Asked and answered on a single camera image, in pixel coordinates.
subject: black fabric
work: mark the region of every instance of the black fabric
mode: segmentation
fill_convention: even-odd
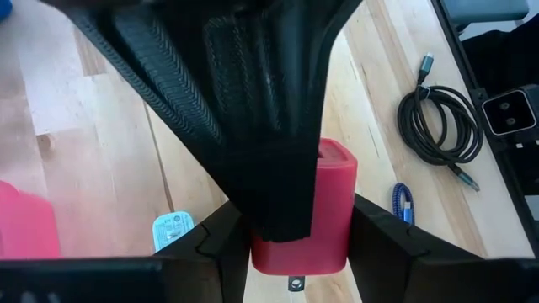
[[[361,0],[61,8],[265,240],[308,237],[329,52]]]
[[[539,84],[539,16],[510,33],[493,30],[462,44],[489,96]]]

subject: black charging cable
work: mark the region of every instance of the black charging cable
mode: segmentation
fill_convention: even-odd
[[[429,75],[434,57],[427,54],[419,69],[415,90],[407,94],[398,105],[398,131],[408,147],[425,162],[447,166],[462,182],[479,191],[479,185],[456,164],[468,163],[481,151],[483,129],[478,123],[478,114],[470,101],[453,88],[444,86],[423,86]],[[441,117],[440,139],[435,141],[427,123],[421,104],[430,100]],[[443,108],[449,110],[456,123],[456,144],[451,149],[442,149],[447,138],[447,116]]]

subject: red object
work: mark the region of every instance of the red object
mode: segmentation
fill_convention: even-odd
[[[0,181],[0,260],[59,257],[52,205]]]
[[[253,266],[263,274],[333,274],[346,264],[357,161],[337,141],[321,139],[318,150],[311,236],[275,243],[253,235]]]

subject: wooden surface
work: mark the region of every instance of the wooden surface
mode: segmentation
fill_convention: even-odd
[[[366,198],[390,209],[392,186],[405,182],[418,226],[485,257],[532,256],[488,144],[464,167],[483,189],[475,193],[399,137],[398,102],[426,52],[435,55],[427,84],[464,92],[430,0],[365,0],[335,42],[323,135],[358,158]],[[150,254],[157,216],[186,210],[202,221],[225,200],[70,21],[34,0],[16,0],[0,24],[0,146],[0,179],[52,202],[68,257]],[[245,301],[360,298],[349,269],[309,277],[297,294],[286,278],[250,270]]]

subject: blue cable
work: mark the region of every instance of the blue cable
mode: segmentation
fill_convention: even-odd
[[[401,196],[404,194],[404,204],[401,204]],[[407,223],[415,223],[414,198],[408,186],[397,183],[393,189],[393,214]]]

